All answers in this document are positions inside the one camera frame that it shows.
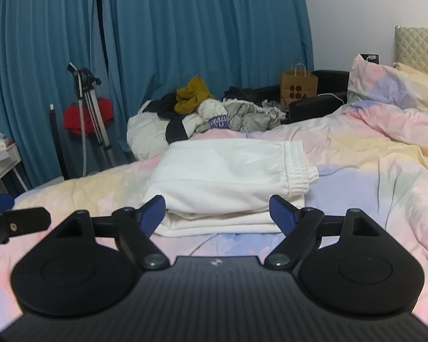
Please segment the white zip sweatshirt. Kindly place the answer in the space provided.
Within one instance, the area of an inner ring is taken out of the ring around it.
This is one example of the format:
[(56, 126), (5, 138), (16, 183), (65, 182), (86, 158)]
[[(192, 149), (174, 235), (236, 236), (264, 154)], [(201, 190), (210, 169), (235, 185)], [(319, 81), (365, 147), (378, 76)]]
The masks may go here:
[(300, 141), (180, 141), (162, 155), (143, 201), (164, 198), (166, 212), (155, 231), (161, 236), (278, 233), (270, 197), (301, 208), (317, 179)]

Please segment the grey white crumpled clothes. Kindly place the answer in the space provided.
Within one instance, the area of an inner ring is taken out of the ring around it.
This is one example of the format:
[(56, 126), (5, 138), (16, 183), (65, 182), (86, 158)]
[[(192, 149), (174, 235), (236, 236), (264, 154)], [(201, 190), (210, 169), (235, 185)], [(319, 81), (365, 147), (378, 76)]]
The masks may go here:
[(224, 101), (208, 99), (197, 110), (203, 123), (195, 129), (201, 134), (211, 129), (228, 129), (243, 134), (262, 132), (280, 126), (285, 112), (278, 107), (260, 107), (246, 100), (227, 99)]

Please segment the white dressing table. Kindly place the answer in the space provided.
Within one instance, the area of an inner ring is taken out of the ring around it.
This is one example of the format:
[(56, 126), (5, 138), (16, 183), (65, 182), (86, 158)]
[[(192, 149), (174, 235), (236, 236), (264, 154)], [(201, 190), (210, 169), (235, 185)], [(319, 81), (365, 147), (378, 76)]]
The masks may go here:
[(15, 143), (10, 144), (5, 150), (0, 151), (0, 194), (7, 193), (7, 189), (2, 182), (2, 179), (10, 172), (14, 174), (24, 191), (29, 191), (27, 184), (17, 170), (17, 166), (20, 163), (21, 156)]

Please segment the tissue box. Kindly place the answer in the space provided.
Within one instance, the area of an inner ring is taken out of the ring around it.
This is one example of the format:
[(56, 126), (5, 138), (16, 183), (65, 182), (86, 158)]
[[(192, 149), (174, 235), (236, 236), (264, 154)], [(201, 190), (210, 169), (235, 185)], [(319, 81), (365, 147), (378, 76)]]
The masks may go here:
[(0, 133), (0, 152), (7, 150), (7, 148), (10, 147), (13, 143), (14, 140), (12, 138), (8, 138), (5, 134)]

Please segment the white puffer jacket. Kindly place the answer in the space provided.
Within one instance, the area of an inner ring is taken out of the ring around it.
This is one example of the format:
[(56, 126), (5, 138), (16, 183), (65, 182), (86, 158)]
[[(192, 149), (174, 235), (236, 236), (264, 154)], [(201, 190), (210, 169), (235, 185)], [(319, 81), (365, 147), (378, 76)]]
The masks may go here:
[(203, 124), (197, 113), (186, 116), (170, 113), (172, 119), (161, 118), (155, 111), (159, 102), (146, 101), (127, 122), (127, 144), (137, 160), (163, 154), (170, 144), (188, 140)]

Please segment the black garment on pile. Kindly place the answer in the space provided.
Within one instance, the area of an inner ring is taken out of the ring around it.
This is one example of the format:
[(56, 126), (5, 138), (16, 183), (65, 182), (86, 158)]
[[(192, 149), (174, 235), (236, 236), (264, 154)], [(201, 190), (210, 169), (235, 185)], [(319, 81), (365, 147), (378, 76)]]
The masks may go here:
[(168, 144), (189, 139), (182, 123), (185, 115), (181, 115), (175, 111), (176, 104), (177, 94), (168, 93), (160, 100), (152, 100), (144, 108), (144, 112), (156, 113), (160, 119), (168, 122), (165, 128), (165, 139)]

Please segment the red garment on stand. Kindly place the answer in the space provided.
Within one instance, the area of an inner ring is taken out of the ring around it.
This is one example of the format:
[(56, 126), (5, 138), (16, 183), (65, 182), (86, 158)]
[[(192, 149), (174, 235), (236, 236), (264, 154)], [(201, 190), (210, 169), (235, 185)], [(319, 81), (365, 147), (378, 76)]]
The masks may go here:
[[(104, 97), (99, 97), (97, 100), (103, 123), (105, 126), (107, 126), (113, 121), (112, 103), (109, 99)], [(94, 134), (95, 130), (86, 102), (83, 102), (82, 109), (86, 134)], [(66, 130), (72, 132), (73, 134), (82, 134), (81, 118), (79, 113), (79, 106), (77, 103), (72, 103), (66, 108), (64, 112), (63, 125)]]

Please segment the mustard yellow garment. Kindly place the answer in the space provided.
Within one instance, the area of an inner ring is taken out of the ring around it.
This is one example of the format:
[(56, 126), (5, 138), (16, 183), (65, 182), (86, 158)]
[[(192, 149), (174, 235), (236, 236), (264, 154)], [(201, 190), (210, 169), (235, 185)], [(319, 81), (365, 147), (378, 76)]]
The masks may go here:
[(185, 87), (176, 90), (174, 111), (187, 115), (195, 112), (203, 101), (213, 98), (204, 80), (200, 76), (194, 76)]

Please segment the brown paper shopping bag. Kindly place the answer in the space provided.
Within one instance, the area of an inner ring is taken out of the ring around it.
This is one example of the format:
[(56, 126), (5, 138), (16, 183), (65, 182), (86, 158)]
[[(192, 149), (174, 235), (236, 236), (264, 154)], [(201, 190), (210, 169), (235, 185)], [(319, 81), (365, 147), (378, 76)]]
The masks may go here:
[(306, 65), (297, 63), (291, 70), (280, 74), (280, 105), (290, 104), (317, 95), (318, 78), (307, 70)]

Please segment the garment steamer stand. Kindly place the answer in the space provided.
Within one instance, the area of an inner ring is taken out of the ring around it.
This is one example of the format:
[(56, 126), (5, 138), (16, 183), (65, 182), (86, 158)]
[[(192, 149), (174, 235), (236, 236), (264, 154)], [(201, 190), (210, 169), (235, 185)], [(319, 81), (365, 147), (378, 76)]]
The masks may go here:
[(112, 145), (106, 132), (106, 124), (101, 113), (99, 100), (95, 89), (102, 84), (99, 77), (87, 68), (77, 68), (72, 62), (67, 65), (69, 71), (74, 77), (75, 92), (78, 102), (78, 118), (80, 122), (80, 132), (82, 138), (82, 176), (87, 176), (87, 116), (84, 109), (87, 108), (88, 115), (92, 122), (93, 133), (96, 136), (97, 145), (103, 153), (108, 168), (116, 166), (116, 159), (113, 154)]

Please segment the pastel pillow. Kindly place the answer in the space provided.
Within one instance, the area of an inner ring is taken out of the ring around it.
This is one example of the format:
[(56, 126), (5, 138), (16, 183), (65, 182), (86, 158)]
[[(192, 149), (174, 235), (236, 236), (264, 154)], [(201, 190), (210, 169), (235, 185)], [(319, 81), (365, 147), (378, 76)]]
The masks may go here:
[(347, 102), (361, 100), (428, 113), (428, 75), (402, 63), (394, 68), (356, 56), (349, 75)]

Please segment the blue curtain left panel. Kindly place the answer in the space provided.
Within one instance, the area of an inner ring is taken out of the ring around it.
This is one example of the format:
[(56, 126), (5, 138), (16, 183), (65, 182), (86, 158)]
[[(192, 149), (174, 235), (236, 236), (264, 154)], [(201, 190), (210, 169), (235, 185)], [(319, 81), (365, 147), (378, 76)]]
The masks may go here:
[(49, 109), (76, 100), (67, 65), (106, 68), (96, 0), (0, 0), (0, 134), (17, 144), (36, 187), (60, 176)]

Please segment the blue curtain panel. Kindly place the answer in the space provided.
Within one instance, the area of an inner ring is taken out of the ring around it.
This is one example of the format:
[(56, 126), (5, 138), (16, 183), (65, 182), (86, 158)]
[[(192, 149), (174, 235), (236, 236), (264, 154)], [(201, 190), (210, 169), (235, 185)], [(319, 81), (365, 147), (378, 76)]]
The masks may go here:
[(60, 176), (49, 109), (76, 100), (67, 65), (106, 68), (96, 0), (0, 0), (0, 134), (17, 144), (36, 187)]
[(114, 140), (146, 100), (201, 77), (229, 87), (275, 85), (297, 63), (314, 66), (305, 0), (102, 0)]

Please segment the blue curtain right panel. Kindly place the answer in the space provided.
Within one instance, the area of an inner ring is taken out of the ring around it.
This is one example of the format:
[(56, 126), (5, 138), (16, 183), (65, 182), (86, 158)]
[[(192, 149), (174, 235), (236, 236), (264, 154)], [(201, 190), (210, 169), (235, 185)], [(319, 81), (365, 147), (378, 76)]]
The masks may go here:
[(102, 0), (114, 140), (146, 100), (201, 77), (229, 87), (275, 85), (297, 63), (314, 66), (305, 0)]

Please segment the beige quilted headboard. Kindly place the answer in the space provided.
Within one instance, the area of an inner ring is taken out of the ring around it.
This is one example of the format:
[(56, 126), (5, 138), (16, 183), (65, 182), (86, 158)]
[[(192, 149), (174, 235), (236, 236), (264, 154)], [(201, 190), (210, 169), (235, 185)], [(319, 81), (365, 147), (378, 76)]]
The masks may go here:
[(396, 26), (394, 58), (428, 75), (428, 28)]

